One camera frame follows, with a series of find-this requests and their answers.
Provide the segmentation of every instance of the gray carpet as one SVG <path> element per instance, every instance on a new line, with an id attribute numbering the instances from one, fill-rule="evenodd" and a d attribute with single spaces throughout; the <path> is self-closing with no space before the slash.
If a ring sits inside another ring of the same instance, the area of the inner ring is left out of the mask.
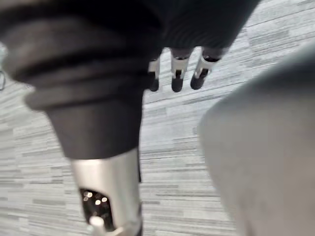
<path id="1" fill-rule="evenodd" d="M 145 236 L 237 235 L 205 169 L 196 125 L 222 96 L 315 38 L 314 15 L 315 0 L 263 1 L 199 91 L 189 87 L 199 49 L 181 93 L 171 90 L 164 51 L 161 88 L 145 96 L 141 132 Z M 69 163 L 45 115 L 23 105 L 29 90 L 7 80 L 0 91 L 0 236 L 86 235 Z"/>

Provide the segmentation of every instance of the black fingertip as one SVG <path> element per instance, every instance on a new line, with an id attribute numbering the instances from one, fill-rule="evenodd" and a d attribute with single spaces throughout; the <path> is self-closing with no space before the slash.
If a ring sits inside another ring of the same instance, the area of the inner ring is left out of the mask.
<path id="1" fill-rule="evenodd" d="M 158 87 L 159 87 L 158 79 L 154 79 L 150 86 L 150 91 L 156 92 L 158 90 Z"/>
<path id="2" fill-rule="evenodd" d="M 203 83 L 205 82 L 205 78 L 196 78 L 195 76 L 192 77 L 191 81 L 190 81 L 190 87 L 193 90 L 198 90 L 203 86 Z"/>
<path id="3" fill-rule="evenodd" d="M 183 88 L 183 79 L 176 78 L 172 79 L 172 89 L 174 92 L 180 92 Z"/>

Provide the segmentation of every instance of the robotic hand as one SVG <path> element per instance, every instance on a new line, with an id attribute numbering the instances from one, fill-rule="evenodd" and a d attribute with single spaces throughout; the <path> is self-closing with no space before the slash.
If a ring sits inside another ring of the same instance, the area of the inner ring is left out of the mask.
<path id="1" fill-rule="evenodd" d="M 96 236 L 142 233 L 142 96 L 158 90 L 162 49 L 171 48 L 179 92 L 192 49 L 203 47 L 190 84 L 199 89 L 258 2 L 0 1 L 3 67 L 35 87 L 26 103 L 50 119 Z"/>

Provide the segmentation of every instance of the blurry gray object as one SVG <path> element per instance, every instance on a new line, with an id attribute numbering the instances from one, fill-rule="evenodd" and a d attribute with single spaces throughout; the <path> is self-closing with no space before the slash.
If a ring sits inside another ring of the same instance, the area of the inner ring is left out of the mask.
<path id="1" fill-rule="evenodd" d="M 6 81 L 5 73 L 3 71 L 0 71 L 0 91 L 4 90 L 5 81 Z"/>
<path id="2" fill-rule="evenodd" d="M 243 236 L 315 232 L 315 42 L 213 106 L 205 162 Z"/>

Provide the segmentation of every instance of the black cover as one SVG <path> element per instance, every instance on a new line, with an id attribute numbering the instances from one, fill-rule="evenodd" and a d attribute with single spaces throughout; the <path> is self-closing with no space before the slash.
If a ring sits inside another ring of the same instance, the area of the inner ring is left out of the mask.
<path id="1" fill-rule="evenodd" d="M 65 155 L 138 146 L 147 68 L 163 47 L 229 47 L 258 0 L 1 0 L 3 67 L 31 84 Z"/>

